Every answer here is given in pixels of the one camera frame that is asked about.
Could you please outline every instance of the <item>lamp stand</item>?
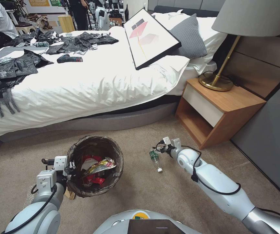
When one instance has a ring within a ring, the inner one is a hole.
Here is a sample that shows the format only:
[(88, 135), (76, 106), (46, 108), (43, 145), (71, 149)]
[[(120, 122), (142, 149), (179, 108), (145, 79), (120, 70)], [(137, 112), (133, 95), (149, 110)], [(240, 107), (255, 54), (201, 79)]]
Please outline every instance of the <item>lamp stand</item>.
[(232, 52), (234, 51), (237, 42), (239, 41), (240, 36), (237, 36), (230, 51), (228, 52), (218, 74), (212, 73), (207, 74), (205, 73), (201, 74), (198, 78), (199, 83), (201, 83), (203, 86), (209, 89), (213, 89), (216, 91), (229, 91), (233, 87), (233, 82), (227, 78), (223, 78), (221, 73), (227, 63), (227, 61), (230, 59)]

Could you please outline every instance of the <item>white duvet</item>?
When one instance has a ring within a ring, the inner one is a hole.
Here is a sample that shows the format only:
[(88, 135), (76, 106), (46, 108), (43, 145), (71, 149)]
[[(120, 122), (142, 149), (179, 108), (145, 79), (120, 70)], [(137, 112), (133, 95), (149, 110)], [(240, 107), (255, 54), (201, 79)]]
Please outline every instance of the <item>white duvet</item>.
[[(54, 64), (38, 69), (37, 74), (12, 88), (21, 112), (12, 115), (2, 105), (5, 116), (0, 118), (0, 135), (138, 105), (165, 95), (177, 85), (188, 58), (165, 56), (136, 71), (124, 29), (113, 27), (110, 32), (119, 42), (88, 51), (82, 55), (83, 62), (58, 64), (61, 54), (43, 54)], [(11, 56), (22, 54), (18, 51)]]

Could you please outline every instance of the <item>beige carpet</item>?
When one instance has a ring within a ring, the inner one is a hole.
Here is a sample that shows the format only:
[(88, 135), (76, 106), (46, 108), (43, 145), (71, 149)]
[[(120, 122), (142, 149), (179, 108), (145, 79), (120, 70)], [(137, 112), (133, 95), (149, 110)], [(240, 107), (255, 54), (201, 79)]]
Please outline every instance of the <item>beige carpet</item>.
[[(170, 116), (157, 123), (122, 131), (55, 131), (12, 142), (0, 148), (0, 232), (10, 219), (30, 203), (30, 188), (44, 170), (42, 158), (65, 155), (79, 138), (89, 134), (113, 138), (124, 153), (124, 173), (104, 195), (63, 200), (59, 234), (93, 233), (109, 216), (145, 209), (166, 214), (201, 233), (249, 233), (239, 220), (223, 213), (190, 176), (168, 155), (161, 158), (158, 174), (148, 151), (164, 136), (196, 144), (181, 124)], [(258, 207), (280, 212), (280, 192), (230, 142), (202, 150), (203, 159), (242, 184)]]

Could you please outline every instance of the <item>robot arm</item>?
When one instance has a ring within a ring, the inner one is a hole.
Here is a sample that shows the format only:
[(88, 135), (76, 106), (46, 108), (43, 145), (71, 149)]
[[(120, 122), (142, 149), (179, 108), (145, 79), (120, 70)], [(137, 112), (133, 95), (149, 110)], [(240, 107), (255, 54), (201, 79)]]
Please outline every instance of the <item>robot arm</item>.
[(221, 210), (238, 218), (252, 233), (280, 233), (280, 217), (255, 207), (240, 184), (206, 163), (195, 150), (183, 149), (179, 138), (170, 140), (165, 137), (161, 142), (166, 144), (161, 152), (168, 152), (180, 167), (191, 174), (191, 178)]
[(66, 190), (65, 169), (68, 156), (57, 156), (49, 165), (51, 170), (41, 171), (36, 177), (37, 193), (32, 203), (19, 212), (8, 224), (4, 234), (53, 234), (57, 233), (61, 216), (58, 212)]

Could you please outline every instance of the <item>green label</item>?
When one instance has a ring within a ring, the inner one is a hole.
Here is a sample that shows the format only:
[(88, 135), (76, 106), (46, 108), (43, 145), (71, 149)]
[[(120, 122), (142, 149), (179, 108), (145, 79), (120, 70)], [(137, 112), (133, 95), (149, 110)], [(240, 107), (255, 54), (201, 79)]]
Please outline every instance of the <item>green label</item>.
[(53, 7), (62, 6), (60, 3), (60, 0), (50, 0), (50, 2), (51, 2), (51, 6), (53, 6)]
[(154, 158), (158, 158), (158, 154), (155, 151), (151, 151), (150, 152), (150, 157), (152, 160), (154, 160)]

